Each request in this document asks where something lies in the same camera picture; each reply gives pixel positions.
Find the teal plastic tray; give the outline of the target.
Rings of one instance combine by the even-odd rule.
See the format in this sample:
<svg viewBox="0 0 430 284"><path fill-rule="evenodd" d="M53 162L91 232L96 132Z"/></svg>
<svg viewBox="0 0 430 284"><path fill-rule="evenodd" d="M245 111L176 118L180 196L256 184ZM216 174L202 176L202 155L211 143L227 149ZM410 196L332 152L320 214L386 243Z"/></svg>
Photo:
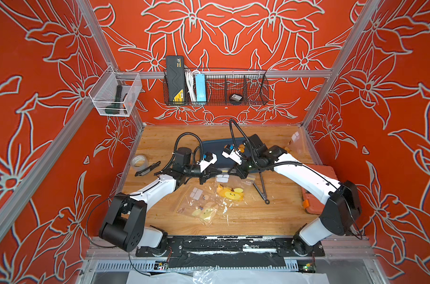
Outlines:
<svg viewBox="0 0 430 284"><path fill-rule="evenodd" d="M260 141L259 137L256 134L249 138L252 142L252 149L255 150L258 155L262 155L264 152L267 151L266 145ZM217 156L217 162L214 165L215 168L222 170L231 170L231 173L239 173L240 170L235 167L237 163L235 163L230 158L225 158L222 155L223 150L227 145L233 146L231 138L203 141L204 153L211 152Z"/></svg>

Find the light blue box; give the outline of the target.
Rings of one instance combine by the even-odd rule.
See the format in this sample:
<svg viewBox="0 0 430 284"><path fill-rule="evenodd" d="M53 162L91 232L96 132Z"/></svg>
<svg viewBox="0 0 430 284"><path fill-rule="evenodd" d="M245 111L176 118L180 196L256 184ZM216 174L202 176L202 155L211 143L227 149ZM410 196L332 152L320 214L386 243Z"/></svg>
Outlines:
<svg viewBox="0 0 430 284"><path fill-rule="evenodd" d="M198 103L205 104L207 102L205 74L197 73L195 75L195 83L196 83L196 101Z"/></svg>

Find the clear bag yellow dog print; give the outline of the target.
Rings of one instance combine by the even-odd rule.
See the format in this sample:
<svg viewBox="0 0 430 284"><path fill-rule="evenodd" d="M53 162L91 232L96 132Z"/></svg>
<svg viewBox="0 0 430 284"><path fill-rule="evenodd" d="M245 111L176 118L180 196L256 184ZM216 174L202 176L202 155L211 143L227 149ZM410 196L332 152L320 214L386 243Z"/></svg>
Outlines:
<svg viewBox="0 0 430 284"><path fill-rule="evenodd" d="M285 149L289 153L304 154L304 152L306 151L306 142L301 130L297 130L295 133L292 134Z"/></svg>

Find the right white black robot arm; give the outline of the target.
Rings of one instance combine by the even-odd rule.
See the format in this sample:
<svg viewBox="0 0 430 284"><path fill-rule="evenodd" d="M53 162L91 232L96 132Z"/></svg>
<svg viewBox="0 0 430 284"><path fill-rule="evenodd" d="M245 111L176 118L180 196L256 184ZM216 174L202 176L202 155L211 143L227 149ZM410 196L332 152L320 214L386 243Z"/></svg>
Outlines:
<svg viewBox="0 0 430 284"><path fill-rule="evenodd" d="M331 235L346 235L356 225L361 207L354 183L330 178L300 162L282 147L267 147L256 134L248 137L242 131L241 135L246 153L241 152L236 141L223 150L223 156L234 161L233 170L238 177L246 178L251 171L271 170L309 191L324 206L315 220L294 234L291 247L298 255L310 253L318 242Z"/></svg>

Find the black mounting base rail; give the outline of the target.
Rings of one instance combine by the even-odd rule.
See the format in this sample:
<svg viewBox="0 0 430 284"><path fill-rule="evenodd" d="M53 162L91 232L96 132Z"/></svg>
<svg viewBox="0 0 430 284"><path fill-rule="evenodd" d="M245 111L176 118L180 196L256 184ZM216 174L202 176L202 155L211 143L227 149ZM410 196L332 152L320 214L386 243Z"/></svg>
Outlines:
<svg viewBox="0 0 430 284"><path fill-rule="evenodd" d="M221 254L221 253L270 253L281 257L297 257L291 249L291 236L245 236L245 235L170 235L166 251L153 254L150 247L138 247L134 250L136 257L181 257L187 254Z"/></svg>

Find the clear zip bag white labels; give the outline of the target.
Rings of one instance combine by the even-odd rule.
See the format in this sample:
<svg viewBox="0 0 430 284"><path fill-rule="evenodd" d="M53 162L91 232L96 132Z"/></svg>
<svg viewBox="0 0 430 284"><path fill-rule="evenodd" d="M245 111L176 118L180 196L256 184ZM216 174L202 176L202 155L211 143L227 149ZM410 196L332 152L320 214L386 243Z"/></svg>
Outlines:
<svg viewBox="0 0 430 284"><path fill-rule="evenodd" d="M188 185L177 201L174 212L210 225L222 218L224 209L222 199L213 185Z"/></svg>

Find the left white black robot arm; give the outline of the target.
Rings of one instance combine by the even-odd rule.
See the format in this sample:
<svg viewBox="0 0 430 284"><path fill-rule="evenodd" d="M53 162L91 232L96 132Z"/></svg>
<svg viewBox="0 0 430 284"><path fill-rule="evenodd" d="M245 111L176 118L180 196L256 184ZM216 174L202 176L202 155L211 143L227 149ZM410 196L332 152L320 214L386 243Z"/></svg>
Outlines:
<svg viewBox="0 0 430 284"><path fill-rule="evenodd" d="M178 147L178 143L185 136L197 139L199 161L196 161L191 149ZM214 167L216 162L217 156L204 151L199 136L191 132L179 135L170 161L157 173L156 180L133 194L119 193L113 197L99 229L99 237L128 253L138 247L148 247L159 254L164 253L168 249L168 235L162 229L145 225L147 212L190 179L198 179L202 185L221 174L221 171Z"/></svg>

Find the black box yellow label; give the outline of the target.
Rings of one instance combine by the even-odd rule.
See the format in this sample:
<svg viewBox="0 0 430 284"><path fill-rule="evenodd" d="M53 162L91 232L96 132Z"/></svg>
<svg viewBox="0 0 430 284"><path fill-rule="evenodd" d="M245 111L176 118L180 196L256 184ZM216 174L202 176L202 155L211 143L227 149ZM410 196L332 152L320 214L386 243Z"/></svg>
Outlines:
<svg viewBox="0 0 430 284"><path fill-rule="evenodd" d="M167 56L167 85L169 102L174 105L186 103L185 64L182 56Z"/></svg>

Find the black marker pen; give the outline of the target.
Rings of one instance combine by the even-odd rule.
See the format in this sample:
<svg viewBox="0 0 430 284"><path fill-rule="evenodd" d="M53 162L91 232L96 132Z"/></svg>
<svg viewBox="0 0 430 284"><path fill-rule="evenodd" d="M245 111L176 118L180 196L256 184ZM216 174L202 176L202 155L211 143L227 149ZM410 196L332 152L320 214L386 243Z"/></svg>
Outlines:
<svg viewBox="0 0 430 284"><path fill-rule="evenodd" d="M157 168L160 164L161 164L161 162L158 161L158 162L152 164L151 166L148 166L145 169L139 170L135 173L135 176L145 176L145 175L149 174L151 170L154 170L155 168Z"/></svg>

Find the orange plastic tool case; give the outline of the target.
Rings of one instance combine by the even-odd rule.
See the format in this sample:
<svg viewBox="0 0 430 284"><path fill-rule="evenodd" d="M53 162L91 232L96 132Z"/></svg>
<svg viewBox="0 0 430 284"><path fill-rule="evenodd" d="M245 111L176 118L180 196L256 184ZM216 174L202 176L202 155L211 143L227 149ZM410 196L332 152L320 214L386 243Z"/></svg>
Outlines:
<svg viewBox="0 0 430 284"><path fill-rule="evenodd" d="M308 214L320 215L329 198L329 192L340 187L340 181L331 166L309 164L303 167L304 186L301 186L303 208Z"/></svg>

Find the clear acrylic wall bin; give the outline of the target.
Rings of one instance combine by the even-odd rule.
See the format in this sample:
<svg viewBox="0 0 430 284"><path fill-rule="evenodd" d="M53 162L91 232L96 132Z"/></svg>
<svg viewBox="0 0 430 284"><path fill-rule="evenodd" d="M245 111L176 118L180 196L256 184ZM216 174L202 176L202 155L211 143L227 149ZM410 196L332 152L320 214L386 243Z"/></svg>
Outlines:
<svg viewBox="0 0 430 284"><path fill-rule="evenodd" d="M139 73L117 72L108 66L89 92L102 116L129 117L142 91Z"/></svg>

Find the clear tape roll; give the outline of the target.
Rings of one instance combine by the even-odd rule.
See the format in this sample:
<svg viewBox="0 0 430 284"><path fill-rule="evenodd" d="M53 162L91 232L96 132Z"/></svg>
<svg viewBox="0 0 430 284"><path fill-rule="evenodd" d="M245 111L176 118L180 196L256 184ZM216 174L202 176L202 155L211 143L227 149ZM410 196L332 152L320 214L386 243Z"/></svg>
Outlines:
<svg viewBox="0 0 430 284"><path fill-rule="evenodd" d="M149 161L145 155L137 155L131 159L130 165L138 172L146 169L149 166Z"/></svg>

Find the metal kitchen tongs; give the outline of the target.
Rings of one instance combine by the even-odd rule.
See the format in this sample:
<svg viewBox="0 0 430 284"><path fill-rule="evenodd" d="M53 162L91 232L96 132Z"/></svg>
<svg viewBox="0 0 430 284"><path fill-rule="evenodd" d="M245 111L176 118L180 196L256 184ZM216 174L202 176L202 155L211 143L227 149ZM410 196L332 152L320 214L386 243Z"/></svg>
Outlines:
<svg viewBox="0 0 430 284"><path fill-rule="evenodd" d="M263 179L262 173L259 173L259 181L261 186L258 185L257 181L254 181L252 183L252 185L254 186L254 188L257 190L258 194L261 196L261 198L263 199L263 201L269 205L270 204L270 200L268 199L267 196L267 192L266 192L266 187L265 187L265 181Z"/></svg>

